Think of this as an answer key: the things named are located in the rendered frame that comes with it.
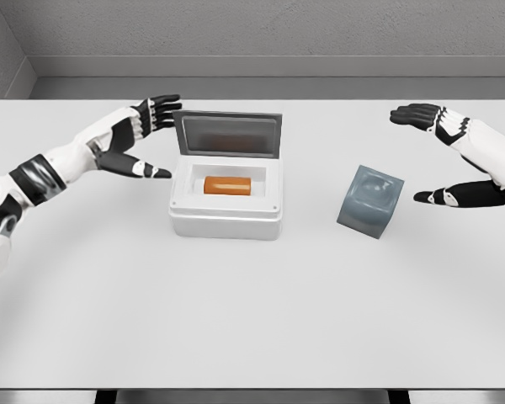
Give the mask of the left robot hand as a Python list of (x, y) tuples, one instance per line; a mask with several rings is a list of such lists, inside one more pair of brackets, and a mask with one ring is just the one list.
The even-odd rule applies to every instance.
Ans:
[(146, 98), (90, 125), (81, 132), (80, 139), (91, 150), (98, 170), (129, 178), (171, 178), (168, 170), (154, 167), (127, 152), (150, 134), (173, 128), (173, 112), (181, 108), (178, 94)]

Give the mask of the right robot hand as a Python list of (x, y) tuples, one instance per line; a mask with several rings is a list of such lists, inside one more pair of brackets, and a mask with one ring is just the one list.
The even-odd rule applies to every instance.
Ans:
[(456, 150), (463, 160), (489, 176), (488, 180), (418, 192), (413, 196), (416, 202), (454, 208), (505, 205), (505, 188), (500, 184), (505, 135), (481, 120), (435, 104), (399, 106), (391, 111), (390, 122), (410, 125), (435, 135), (443, 144)]

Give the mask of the grey-blue cube block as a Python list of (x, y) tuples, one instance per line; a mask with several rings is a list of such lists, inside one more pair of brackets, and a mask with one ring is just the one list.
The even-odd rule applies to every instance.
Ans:
[(360, 165), (348, 188), (337, 223), (380, 239), (391, 221), (404, 181)]

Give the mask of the orange cylinder block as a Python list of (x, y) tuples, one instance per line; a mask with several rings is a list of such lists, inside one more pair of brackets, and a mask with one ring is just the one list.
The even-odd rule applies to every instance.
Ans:
[(247, 177), (206, 176), (204, 194), (250, 196), (252, 180)]

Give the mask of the white box with hinged lid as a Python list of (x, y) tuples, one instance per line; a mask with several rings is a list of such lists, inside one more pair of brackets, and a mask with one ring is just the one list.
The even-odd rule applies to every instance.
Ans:
[[(181, 237), (273, 241), (283, 217), (283, 116), (178, 110), (173, 114), (180, 156), (169, 200)], [(248, 195), (207, 194), (205, 180), (248, 178)]]

